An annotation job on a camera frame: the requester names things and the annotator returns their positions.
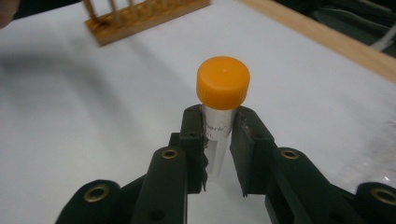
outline plastic tube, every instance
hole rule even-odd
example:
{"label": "plastic tube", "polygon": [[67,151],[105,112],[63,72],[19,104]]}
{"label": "plastic tube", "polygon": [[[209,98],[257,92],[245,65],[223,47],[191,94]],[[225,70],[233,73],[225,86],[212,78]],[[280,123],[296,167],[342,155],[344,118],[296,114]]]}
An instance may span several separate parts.
{"label": "plastic tube", "polygon": [[249,81],[248,68],[231,57],[208,59],[198,69],[197,95],[203,103],[209,179],[219,175],[235,111],[247,96]]}

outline brass insert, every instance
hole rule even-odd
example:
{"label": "brass insert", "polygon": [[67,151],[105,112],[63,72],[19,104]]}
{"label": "brass insert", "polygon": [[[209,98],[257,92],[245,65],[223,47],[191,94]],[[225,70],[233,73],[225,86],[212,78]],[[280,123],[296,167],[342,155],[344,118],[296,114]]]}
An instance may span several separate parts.
{"label": "brass insert", "polygon": [[387,189],[371,189],[371,193],[382,203],[396,205],[396,194]]}
{"label": "brass insert", "polygon": [[296,153],[295,151],[292,151],[292,150],[288,150],[288,149],[284,149],[284,150],[280,151],[280,154],[284,158],[289,159],[289,160],[297,160],[300,157],[300,155],[298,153]]}
{"label": "brass insert", "polygon": [[173,159],[178,156],[178,152],[176,150],[170,148],[170,149],[166,149],[165,151],[163,151],[163,153],[161,155],[163,156],[164,159]]}
{"label": "brass insert", "polygon": [[96,185],[85,192],[84,200],[88,203],[97,203],[104,199],[109,192],[110,189],[108,188],[108,185]]}

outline orange cap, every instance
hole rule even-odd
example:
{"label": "orange cap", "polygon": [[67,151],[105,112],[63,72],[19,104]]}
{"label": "orange cap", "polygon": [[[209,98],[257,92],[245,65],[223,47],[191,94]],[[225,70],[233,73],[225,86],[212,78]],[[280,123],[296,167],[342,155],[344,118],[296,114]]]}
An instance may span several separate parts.
{"label": "orange cap", "polygon": [[243,63],[230,57],[214,57],[198,69],[197,95],[213,109],[234,109],[245,101],[249,81],[250,74]]}

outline white surface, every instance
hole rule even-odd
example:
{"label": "white surface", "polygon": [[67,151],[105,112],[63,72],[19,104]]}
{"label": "white surface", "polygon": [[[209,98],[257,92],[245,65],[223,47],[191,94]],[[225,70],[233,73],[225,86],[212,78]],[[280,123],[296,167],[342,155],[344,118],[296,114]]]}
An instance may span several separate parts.
{"label": "white surface", "polygon": [[[396,120],[394,84],[235,1],[102,48],[87,18],[74,5],[0,31],[2,224],[53,223],[82,185],[144,174],[199,103],[196,70],[213,56],[247,65],[244,106],[345,189],[358,182],[342,171]],[[189,223],[269,223],[263,196],[242,198],[229,152],[219,180],[189,197]]]}

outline wooden test tube rack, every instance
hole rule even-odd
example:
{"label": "wooden test tube rack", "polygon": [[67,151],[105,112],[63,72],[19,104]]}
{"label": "wooden test tube rack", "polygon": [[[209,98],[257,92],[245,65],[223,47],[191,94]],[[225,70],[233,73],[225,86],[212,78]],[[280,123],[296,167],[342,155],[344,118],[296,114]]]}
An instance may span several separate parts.
{"label": "wooden test tube rack", "polygon": [[117,9],[114,0],[108,1],[111,12],[96,17],[91,0],[83,0],[90,14],[85,24],[100,46],[210,5],[210,0],[147,0],[139,4],[128,0],[128,7]]}

